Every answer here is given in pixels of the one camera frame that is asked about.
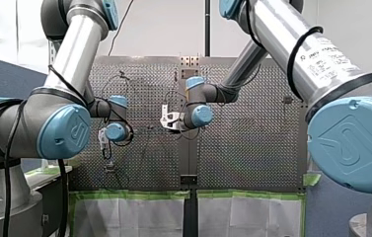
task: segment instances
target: pegboard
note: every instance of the pegboard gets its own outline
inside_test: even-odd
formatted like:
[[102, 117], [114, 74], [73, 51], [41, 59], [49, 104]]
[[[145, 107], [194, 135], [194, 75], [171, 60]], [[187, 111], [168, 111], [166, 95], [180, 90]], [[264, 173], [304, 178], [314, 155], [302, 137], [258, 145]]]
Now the pegboard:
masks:
[[[179, 64], [176, 57], [96, 59], [90, 74], [93, 91], [97, 97], [127, 98], [127, 120], [134, 129], [134, 138], [128, 146], [112, 146], [117, 170], [106, 174], [104, 167], [110, 160], [103, 159], [97, 138], [104, 125], [94, 118], [90, 143], [76, 157], [80, 166], [70, 179], [73, 190], [180, 188], [178, 136], [168, 133], [159, 123], [166, 98], [172, 110], [178, 109], [177, 96], [169, 92], [178, 90]], [[121, 72], [128, 80], [117, 76]]]
[[[227, 75], [232, 58], [200, 58], [200, 73], [209, 83]], [[286, 76], [272, 59], [245, 86], [233, 105], [213, 105], [213, 123], [198, 141], [200, 189], [300, 192], [306, 171], [302, 104], [293, 100]]]
[[[220, 82], [234, 58], [199, 58], [194, 65], [208, 82]], [[177, 57], [101, 57], [90, 75], [95, 95], [128, 99], [127, 119], [134, 127], [133, 142], [113, 147], [117, 173], [105, 174], [109, 163], [102, 158], [94, 119], [87, 149], [76, 159], [80, 166], [71, 176], [73, 190], [130, 189], [179, 190], [180, 150], [178, 135], [160, 126], [161, 106], [167, 98], [170, 111], [179, 111], [182, 97], [179, 72], [184, 62]], [[120, 71], [129, 80], [115, 77]], [[283, 104], [291, 96], [285, 75], [268, 59], [256, 80], [246, 86], [236, 104], [211, 105], [215, 121], [201, 132], [197, 146], [200, 189], [249, 189], [298, 191], [306, 170], [300, 157], [300, 104]]]

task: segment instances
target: perforated metal panel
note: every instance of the perforated metal panel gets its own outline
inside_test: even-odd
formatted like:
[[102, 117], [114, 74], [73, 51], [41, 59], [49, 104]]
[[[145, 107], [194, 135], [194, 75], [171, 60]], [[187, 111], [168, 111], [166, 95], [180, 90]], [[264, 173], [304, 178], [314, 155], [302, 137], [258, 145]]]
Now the perforated metal panel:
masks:
[[[97, 131], [103, 127], [95, 118], [90, 144], [81, 153], [81, 165], [71, 178], [74, 190], [131, 189], [178, 190], [180, 188], [178, 142], [175, 134], [162, 129], [161, 106], [165, 95], [177, 91], [178, 58], [169, 57], [102, 57], [94, 63], [90, 82], [98, 97], [123, 95], [128, 99], [127, 119], [134, 128], [134, 139], [126, 147], [112, 147], [116, 174], [104, 172]], [[120, 71], [130, 80], [109, 79]], [[168, 94], [172, 110], [177, 110], [177, 97]]]
[[[209, 82], [219, 82], [234, 60], [199, 58], [199, 72]], [[201, 133], [197, 146], [180, 146], [178, 135], [159, 124], [161, 105], [169, 91], [178, 90], [180, 70], [191, 65], [182, 65], [176, 57], [97, 59], [90, 76], [93, 90], [99, 97], [128, 98], [127, 118], [135, 138], [127, 147], [113, 147], [117, 177], [105, 174], [109, 161], [102, 158], [97, 133], [92, 132], [88, 148], [78, 157], [72, 189], [178, 190], [179, 159], [184, 157], [180, 154], [193, 154], [180, 150], [186, 147], [197, 149], [200, 189], [298, 191], [306, 170], [306, 157], [300, 155], [298, 144], [301, 105], [282, 103], [284, 96], [292, 95], [285, 75], [272, 60], [262, 65], [258, 79], [241, 91], [236, 104], [211, 105], [215, 121]], [[102, 94], [109, 78], [119, 71], [130, 78], [129, 85], [115, 78]], [[169, 93], [167, 99], [170, 111], [180, 110], [183, 98]], [[95, 119], [93, 131], [102, 126]]]
[[[233, 61], [201, 58], [200, 72], [217, 83]], [[292, 96], [287, 79], [267, 59], [237, 103], [212, 106], [215, 120], [198, 142], [201, 189], [299, 191], [306, 163], [298, 155], [301, 104], [284, 104], [285, 96]]]

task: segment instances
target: green tape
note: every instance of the green tape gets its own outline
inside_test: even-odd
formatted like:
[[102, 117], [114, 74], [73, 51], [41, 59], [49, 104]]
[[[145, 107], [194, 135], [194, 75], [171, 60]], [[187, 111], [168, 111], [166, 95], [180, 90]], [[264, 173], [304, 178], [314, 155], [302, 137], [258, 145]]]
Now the green tape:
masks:
[[263, 199], [281, 199], [281, 200], [301, 200], [302, 194], [281, 194], [256, 191], [197, 191], [198, 198], [263, 198]]
[[36, 169], [36, 170], [32, 170], [32, 171], [25, 173], [25, 175], [35, 175], [35, 174], [56, 175], [56, 174], [60, 174], [60, 171], [58, 167], [54, 167], [54, 168], [46, 168], [43, 171], [41, 171], [40, 169]]
[[94, 192], [71, 192], [71, 196], [76, 196], [77, 199], [187, 199], [189, 192], [138, 192], [138, 191], [94, 191]]
[[302, 203], [301, 203], [301, 210], [300, 210], [300, 236], [305, 237], [306, 230], [305, 230], [305, 221], [306, 221], [306, 195], [303, 195]]
[[305, 174], [303, 176], [303, 186], [315, 186], [320, 180], [320, 174]]

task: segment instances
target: wire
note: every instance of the wire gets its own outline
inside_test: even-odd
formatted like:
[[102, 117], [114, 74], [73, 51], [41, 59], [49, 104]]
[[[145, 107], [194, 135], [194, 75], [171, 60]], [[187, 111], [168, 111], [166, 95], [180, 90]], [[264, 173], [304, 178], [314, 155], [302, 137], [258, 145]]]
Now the wire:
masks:
[[62, 213], [59, 226], [58, 237], [65, 237], [66, 223], [68, 221], [68, 178], [66, 176], [65, 164], [63, 160], [57, 160], [59, 165], [60, 177], [62, 181]]
[[131, 1], [130, 1], [129, 6], [127, 7], [126, 13], [124, 13], [123, 18], [121, 19], [121, 23], [120, 23], [120, 26], [118, 27], [118, 31], [117, 31], [117, 33], [115, 34], [115, 36], [112, 38], [112, 47], [111, 47], [110, 50], [109, 50], [109, 54], [108, 54], [108, 56], [110, 56], [110, 55], [112, 54], [112, 49], [113, 49], [113, 47], [114, 47], [114, 41], [115, 41], [115, 39], [117, 38], [118, 34], [119, 34], [120, 31], [121, 31], [121, 27], [123, 26], [124, 20], [126, 19], [126, 16], [127, 16], [127, 14], [129, 13], [129, 10], [130, 10], [130, 7], [131, 7], [132, 4], [133, 4], [133, 1], [134, 1], [134, 0], [131, 0]]
[[5, 210], [4, 210], [4, 222], [3, 222], [3, 237], [8, 237], [8, 229], [10, 226], [10, 213], [11, 213], [11, 178], [10, 178], [10, 153], [11, 146], [13, 144], [14, 136], [19, 126], [20, 118], [22, 117], [23, 107], [26, 101], [22, 101], [17, 108], [17, 114], [14, 119], [13, 126], [11, 127], [10, 134], [8, 136], [7, 146], [4, 155], [4, 173], [5, 173]]
[[246, 3], [246, 11], [247, 11], [247, 27], [248, 31], [250, 32], [251, 39], [253, 39], [253, 42], [261, 48], [264, 48], [264, 46], [256, 39], [256, 35], [253, 32], [253, 27], [251, 26], [251, 17], [250, 17], [250, 8], [251, 8], [251, 2], [250, 0], [247, 0]]
[[109, 156], [106, 156], [106, 149], [102, 150], [103, 159], [110, 160], [112, 158], [112, 144], [109, 142]]
[[290, 53], [289, 61], [287, 62], [287, 82], [293, 94], [300, 100], [302, 100], [302, 97], [300, 97], [299, 92], [297, 91], [296, 86], [294, 84], [294, 80], [293, 80], [293, 68], [294, 68], [294, 62], [296, 61], [296, 55], [299, 52], [300, 47], [302, 46], [303, 42], [305, 41], [307, 37], [315, 33], [323, 33], [323, 32], [324, 32], [324, 29], [322, 27], [311, 28], [305, 35], [303, 35], [297, 40], [296, 44], [293, 47], [293, 50]]
[[[85, 100], [84, 96], [81, 95], [77, 89], [75, 89], [68, 81], [65, 80], [65, 78], [57, 72], [52, 65], [48, 66], [50, 71], [52, 71], [58, 78], [59, 80], [65, 84], [65, 86], [74, 92], [85, 104], [85, 106], [88, 106], [87, 100]], [[68, 216], [68, 181], [66, 177], [66, 172], [65, 172], [65, 164], [63, 163], [63, 160], [58, 160], [59, 164], [59, 170], [60, 170], [60, 175], [62, 177], [62, 217], [60, 220], [60, 226], [59, 226], [59, 232], [58, 232], [58, 237], [64, 237], [65, 232], [66, 232], [66, 224], [68, 222], [67, 216]]]
[[54, 69], [54, 67], [52, 65], [49, 65], [48, 67], [49, 67], [49, 70], [52, 71], [57, 76], [57, 78], [59, 78], [59, 80], [63, 84], [65, 84], [65, 86], [69, 90], [71, 90], [72, 92], [74, 92], [82, 100], [82, 102], [85, 104], [85, 106], [88, 105], [88, 102], [87, 102], [87, 100], [85, 100], [84, 96], [81, 95], [81, 93], [79, 91], [77, 91], [77, 89], [75, 89], [69, 82], [67, 82], [65, 80], [65, 78], [63, 78], [63, 76], [59, 72], [57, 72], [56, 69]]

